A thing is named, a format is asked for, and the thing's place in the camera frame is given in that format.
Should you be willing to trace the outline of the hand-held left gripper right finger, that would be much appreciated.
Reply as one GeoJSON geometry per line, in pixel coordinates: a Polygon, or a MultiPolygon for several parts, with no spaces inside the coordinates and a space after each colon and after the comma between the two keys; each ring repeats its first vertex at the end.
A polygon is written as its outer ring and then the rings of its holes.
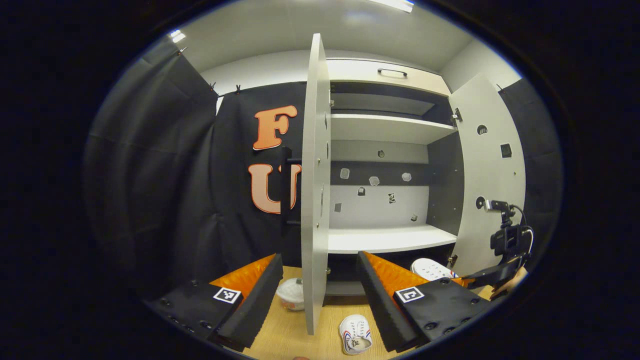
{"type": "Polygon", "coordinates": [[[359,251],[356,271],[382,343],[398,353],[457,332],[490,309],[459,278],[425,280],[380,256],[359,251]]]}

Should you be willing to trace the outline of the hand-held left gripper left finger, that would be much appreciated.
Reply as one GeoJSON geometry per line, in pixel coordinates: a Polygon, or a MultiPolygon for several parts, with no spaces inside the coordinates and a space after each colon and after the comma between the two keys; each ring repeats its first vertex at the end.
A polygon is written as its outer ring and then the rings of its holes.
{"type": "Polygon", "coordinates": [[[262,329],[282,276],[282,256],[274,253],[213,281],[187,281],[145,305],[202,342],[242,353],[262,329]]]}

